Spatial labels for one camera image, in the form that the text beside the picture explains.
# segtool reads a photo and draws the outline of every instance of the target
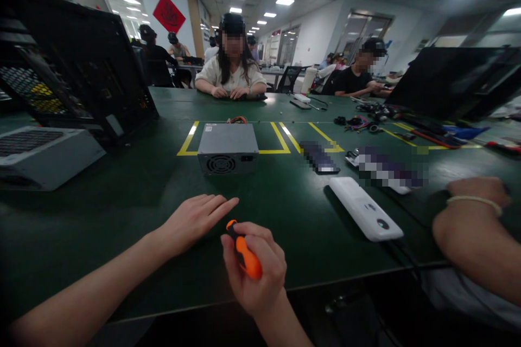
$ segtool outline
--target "white power bank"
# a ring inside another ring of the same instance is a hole
[[[400,227],[353,178],[332,178],[329,186],[369,240],[385,241],[403,237]]]

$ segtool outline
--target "long hair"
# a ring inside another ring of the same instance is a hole
[[[246,41],[246,39],[244,39],[245,35],[246,34],[244,34],[244,31],[243,31],[241,34],[241,36],[243,38],[243,52],[240,55],[240,67],[243,70],[243,76],[245,77],[246,82],[248,83],[248,85],[250,85],[250,78],[248,77],[248,69],[251,66],[255,66],[255,67],[257,67],[257,69],[259,67],[255,63],[255,60],[253,59],[253,56],[251,55],[250,48],[248,47],[248,42]],[[230,79],[231,63],[230,63],[230,58],[228,58],[228,56],[224,52],[224,45],[222,42],[222,38],[220,39],[219,43],[220,43],[220,45],[219,45],[219,51],[217,52],[217,62],[219,63],[219,68],[221,68],[221,84],[224,85]]]

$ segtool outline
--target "white shirt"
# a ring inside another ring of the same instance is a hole
[[[218,46],[209,47],[208,49],[206,49],[206,51],[205,51],[205,62],[208,62],[210,60],[210,58],[212,58],[213,56],[217,55],[218,52],[219,52],[219,47]]]
[[[228,82],[222,85],[221,68],[219,67],[217,57],[214,56],[209,61],[206,61],[205,67],[202,69],[201,72],[197,73],[195,81],[203,79],[208,81],[211,85],[215,87],[224,88],[228,92],[230,92],[236,87],[251,87],[259,82],[266,84],[266,80],[262,77],[262,74],[259,71],[259,67],[254,62],[252,62],[251,65],[248,66],[248,78],[250,80],[250,84],[246,82],[246,77],[244,75],[244,70],[242,66],[239,66],[236,72],[230,75]]]

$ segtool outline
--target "mesh panel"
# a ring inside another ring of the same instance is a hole
[[[29,152],[63,136],[62,132],[29,130],[0,138],[0,157]]]
[[[44,114],[69,113],[54,92],[32,69],[1,66],[0,77],[36,111]]]

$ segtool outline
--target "phone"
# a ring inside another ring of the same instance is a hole
[[[319,143],[303,141],[299,145],[317,174],[338,174],[340,172],[340,168],[333,163],[333,160],[324,152]]]
[[[454,137],[440,136],[438,134],[434,134],[433,132],[424,129],[414,129],[411,131],[411,133],[416,134],[417,136],[425,138],[429,141],[432,141],[435,144],[444,146],[449,149],[458,149],[466,144],[465,142],[458,141]]]
[[[289,101],[292,105],[297,106],[298,108],[301,108],[303,110],[311,110],[311,106],[308,106],[306,103],[302,103],[299,100],[290,100]]]

